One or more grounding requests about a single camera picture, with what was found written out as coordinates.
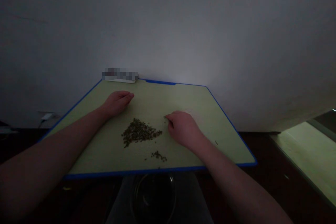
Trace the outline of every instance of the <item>green cutting board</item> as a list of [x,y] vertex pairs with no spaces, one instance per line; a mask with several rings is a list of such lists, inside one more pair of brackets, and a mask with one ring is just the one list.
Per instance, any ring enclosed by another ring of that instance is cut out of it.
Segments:
[[[138,172],[175,168],[195,169],[203,163],[188,149],[177,144],[168,133],[165,115],[175,110],[193,116],[204,135],[233,162],[256,163],[222,109],[205,86],[158,84],[138,80],[134,84],[102,80],[47,135],[54,134],[82,116],[98,108],[114,91],[135,94],[126,110],[109,120],[93,137],[69,174]],[[152,141],[131,143],[124,148],[121,134],[138,118],[163,133]],[[159,151],[166,162],[152,158]]]

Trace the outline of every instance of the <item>wrist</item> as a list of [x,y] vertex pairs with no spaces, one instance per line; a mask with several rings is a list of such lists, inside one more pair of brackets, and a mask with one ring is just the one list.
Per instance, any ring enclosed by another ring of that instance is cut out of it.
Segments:
[[209,140],[201,133],[190,141],[191,144],[190,146],[187,146],[187,148],[197,155],[197,153],[204,148],[207,142],[209,142]]
[[109,119],[112,118],[112,116],[111,116],[109,113],[107,113],[107,111],[104,109],[103,106],[98,107],[98,108],[95,110],[95,112],[96,112],[96,113],[98,114],[98,116],[99,116],[102,120],[104,120],[104,121],[107,121],[107,120],[109,120]]

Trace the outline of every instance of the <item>white object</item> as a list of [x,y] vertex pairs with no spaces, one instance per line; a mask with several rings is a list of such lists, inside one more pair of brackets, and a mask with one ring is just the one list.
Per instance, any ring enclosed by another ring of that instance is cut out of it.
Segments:
[[47,121],[54,116],[55,116],[54,113],[46,113],[44,116],[42,116],[41,121]]
[[126,82],[126,83],[135,83],[137,80],[126,80],[126,79],[107,79],[106,81],[114,81],[114,82]]

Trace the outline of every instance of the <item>wall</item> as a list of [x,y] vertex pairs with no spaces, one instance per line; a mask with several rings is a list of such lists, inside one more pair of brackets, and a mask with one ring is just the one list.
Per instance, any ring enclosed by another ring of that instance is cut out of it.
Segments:
[[101,77],[207,85],[240,131],[336,106],[335,0],[0,0],[0,120],[36,127]]

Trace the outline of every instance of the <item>cable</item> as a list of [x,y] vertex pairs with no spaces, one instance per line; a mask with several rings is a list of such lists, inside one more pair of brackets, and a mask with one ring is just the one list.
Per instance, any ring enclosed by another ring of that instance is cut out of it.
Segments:
[[46,120],[41,120],[40,125],[37,128],[41,128],[42,124],[45,122]]

